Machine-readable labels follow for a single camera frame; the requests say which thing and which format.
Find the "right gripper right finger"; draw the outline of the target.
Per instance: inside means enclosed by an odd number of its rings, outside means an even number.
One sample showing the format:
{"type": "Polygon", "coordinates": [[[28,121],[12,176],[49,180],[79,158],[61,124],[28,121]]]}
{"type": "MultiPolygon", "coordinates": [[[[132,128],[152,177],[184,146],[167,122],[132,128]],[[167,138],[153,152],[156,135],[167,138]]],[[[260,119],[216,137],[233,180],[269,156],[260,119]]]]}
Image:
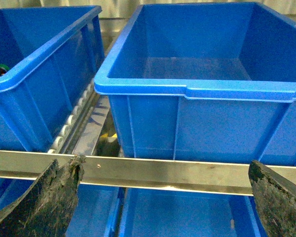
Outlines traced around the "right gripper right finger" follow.
{"type": "Polygon", "coordinates": [[[256,210],[269,237],[296,237],[296,184],[261,162],[248,171],[256,210]]]}

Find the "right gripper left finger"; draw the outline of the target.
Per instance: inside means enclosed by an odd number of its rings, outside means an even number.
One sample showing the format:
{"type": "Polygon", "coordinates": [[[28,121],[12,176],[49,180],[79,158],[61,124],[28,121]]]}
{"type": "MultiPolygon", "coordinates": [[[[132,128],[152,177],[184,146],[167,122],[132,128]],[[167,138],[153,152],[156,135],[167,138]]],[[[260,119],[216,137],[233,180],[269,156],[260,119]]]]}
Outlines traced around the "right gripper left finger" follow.
{"type": "Polygon", "coordinates": [[[54,159],[30,187],[0,210],[0,237],[64,237],[77,207],[86,157],[54,159]]]}

